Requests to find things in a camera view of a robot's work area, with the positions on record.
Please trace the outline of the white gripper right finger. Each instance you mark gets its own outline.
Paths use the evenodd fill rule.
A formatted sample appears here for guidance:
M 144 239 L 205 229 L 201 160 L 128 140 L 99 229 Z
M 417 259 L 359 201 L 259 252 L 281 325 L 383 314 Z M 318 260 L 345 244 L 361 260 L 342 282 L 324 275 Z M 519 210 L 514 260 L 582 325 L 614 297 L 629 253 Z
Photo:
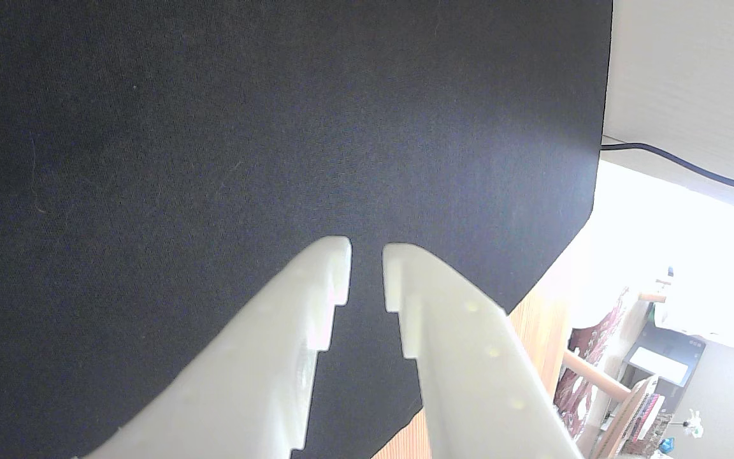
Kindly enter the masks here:
M 385 309 L 416 362 L 434 458 L 579 458 L 506 312 L 414 244 L 384 247 Z

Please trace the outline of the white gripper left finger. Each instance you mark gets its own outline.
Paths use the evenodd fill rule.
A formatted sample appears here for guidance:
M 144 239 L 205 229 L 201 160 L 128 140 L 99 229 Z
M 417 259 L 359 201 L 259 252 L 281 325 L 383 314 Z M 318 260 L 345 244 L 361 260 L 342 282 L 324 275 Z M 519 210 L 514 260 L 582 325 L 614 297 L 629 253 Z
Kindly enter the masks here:
M 90 458 L 289 458 L 305 447 L 318 354 L 349 299 L 352 247 L 298 253 Z

